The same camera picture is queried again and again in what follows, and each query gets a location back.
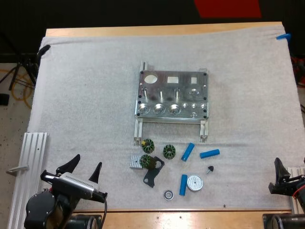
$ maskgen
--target white cloth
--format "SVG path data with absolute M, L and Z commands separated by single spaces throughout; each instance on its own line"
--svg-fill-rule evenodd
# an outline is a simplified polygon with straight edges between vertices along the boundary
M 282 26 L 185 36 L 99 38 L 45 37 L 51 48 L 41 59 L 28 131 L 50 133 L 44 167 L 55 169 L 76 154 L 74 174 L 88 179 L 103 162 L 100 188 L 109 208 L 288 208 L 287 197 L 271 195 L 275 157 L 287 167 L 303 165 L 305 132 Z M 129 168 L 134 106 L 141 61 L 149 69 L 197 71 L 209 75 L 209 136 L 199 143 L 199 125 L 143 124 L 155 143 L 152 156 L 173 144 L 176 157 L 155 187 L 143 183 L 146 170 Z M 180 158 L 189 142 L 189 159 Z M 200 159 L 199 153 L 220 149 Z M 214 172 L 206 175 L 207 167 Z M 181 174 L 203 179 L 198 192 L 179 196 Z M 174 198 L 166 201 L 165 190 Z M 78 209 L 102 208 L 82 201 Z

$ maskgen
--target hole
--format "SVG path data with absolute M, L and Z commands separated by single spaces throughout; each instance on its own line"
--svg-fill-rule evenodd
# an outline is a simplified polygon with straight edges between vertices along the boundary
M 150 99 L 151 100 L 157 100 L 157 97 L 153 95 L 153 96 L 150 97 Z
M 197 83 L 197 77 L 192 77 L 191 78 L 191 83 Z
M 155 114 L 159 115 L 159 114 L 164 113 L 165 110 L 164 110 L 162 104 L 156 104 L 156 105 L 154 106 L 153 111 L 155 112 Z
M 167 77 L 167 83 L 179 83 L 179 78 L 176 76 Z
M 144 81 L 147 83 L 155 83 L 157 81 L 157 76 L 155 75 L 148 75 L 145 77 Z
M 180 113 L 180 107 L 177 104 L 173 104 L 169 108 L 171 115 L 176 115 Z
M 193 88 L 193 89 L 190 91 L 190 95 L 191 95 L 191 96 L 197 96 L 197 95 L 199 95 L 199 91 L 197 91 L 196 88 Z
M 161 166 L 161 162 L 160 161 L 157 161 L 156 162 L 156 168 L 159 168 Z

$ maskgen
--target blue clip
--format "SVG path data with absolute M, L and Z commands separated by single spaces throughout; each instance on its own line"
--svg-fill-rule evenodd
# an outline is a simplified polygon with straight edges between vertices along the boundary
M 287 41 L 290 42 L 291 34 L 290 33 L 285 33 L 285 34 L 277 36 L 276 39 L 277 40 L 287 39 Z

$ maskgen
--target floor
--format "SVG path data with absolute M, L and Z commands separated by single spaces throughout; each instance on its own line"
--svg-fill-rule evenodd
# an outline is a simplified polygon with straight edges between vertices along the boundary
M 2 70 L 10 70 L 15 64 L 0 63 L 0 78 L 5 74 Z M 19 71 L 20 76 L 25 73 L 24 69 Z M 8 175 L 6 171 L 18 165 L 20 148 L 22 145 L 23 134 L 27 131 L 31 110 L 23 100 L 16 101 L 8 90 L 12 75 L 0 84 L 0 93 L 10 95 L 9 105 L 0 106 L 0 225 L 7 225 L 11 199 L 15 184 L 15 177 Z M 23 97 L 24 86 L 16 84 L 14 94 L 17 98 Z M 32 103 L 33 92 L 27 90 L 29 96 L 27 102 Z M 298 88 L 299 99 L 305 104 L 305 89 Z

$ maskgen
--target aluminum fixture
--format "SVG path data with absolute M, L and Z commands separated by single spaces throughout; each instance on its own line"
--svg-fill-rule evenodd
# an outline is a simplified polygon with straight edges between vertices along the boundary
M 28 200 L 38 192 L 48 133 L 25 133 L 19 166 L 7 173 L 16 176 L 8 229 L 23 229 Z
M 152 71 L 142 62 L 135 105 L 134 145 L 142 141 L 143 122 L 199 124 L 200 142 L 208 136 L 208 71 Z

